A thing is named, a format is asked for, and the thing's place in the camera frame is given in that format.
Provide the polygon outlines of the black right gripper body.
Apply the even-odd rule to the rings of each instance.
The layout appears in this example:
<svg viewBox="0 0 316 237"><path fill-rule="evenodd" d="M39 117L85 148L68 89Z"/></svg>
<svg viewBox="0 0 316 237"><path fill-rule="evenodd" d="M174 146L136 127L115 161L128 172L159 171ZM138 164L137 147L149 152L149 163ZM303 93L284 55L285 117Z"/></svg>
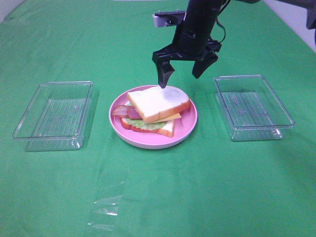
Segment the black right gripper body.
<svg viewBox="0 0 316 237"><path fill-rule="evenodd" d="M221 49L221 43L217 40L213 40L211 37L208 37L205 46L202 46L200 50L198 47L193 45L193 43L187 43L187 48L184 45L181 47L176 43L171 43L168 46L153 52L152 60L155 62L163 61L196 61L203 58L207 53L217 53Z"/></svg>

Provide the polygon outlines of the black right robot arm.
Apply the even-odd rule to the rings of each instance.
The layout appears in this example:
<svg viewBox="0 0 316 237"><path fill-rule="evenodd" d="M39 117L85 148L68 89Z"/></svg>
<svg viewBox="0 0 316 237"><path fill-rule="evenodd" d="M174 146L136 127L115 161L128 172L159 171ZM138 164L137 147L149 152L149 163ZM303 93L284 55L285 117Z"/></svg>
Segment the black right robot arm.
<svg viewBox="0 0 316 237"><path fill-rule="evenodd" d="M185 11L159 11L153 15L155 27L176 26L172 43L152 55L161 88L167 86L175 71L172 60L194 61L192 74L197 79L217 61L221 43L211 38L211 31L215 24L223 27L218 15L227 5L224 0L191 0Z"/></svg>

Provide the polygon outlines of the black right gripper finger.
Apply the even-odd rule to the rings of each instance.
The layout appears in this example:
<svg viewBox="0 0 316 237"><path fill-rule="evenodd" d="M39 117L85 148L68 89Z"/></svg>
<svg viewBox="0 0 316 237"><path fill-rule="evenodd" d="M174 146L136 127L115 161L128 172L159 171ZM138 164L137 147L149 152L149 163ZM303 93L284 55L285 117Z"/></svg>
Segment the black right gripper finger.
<svg viewBox="0 0 316 237"><path fill-rule="evenodd" d="M175 69L170 64L170 61L157 61L155 65L158 73L158 84L161 88L165 88L169 78L175 72Z"/></svg>
<svg viewBox="0 0 316 237"><path fill-rule="evenodd" d="M217 60L218 56L214 52L207 53L200 60L196 60L192 70L193 76L198 79L204 73L204 71Z"/></svg>

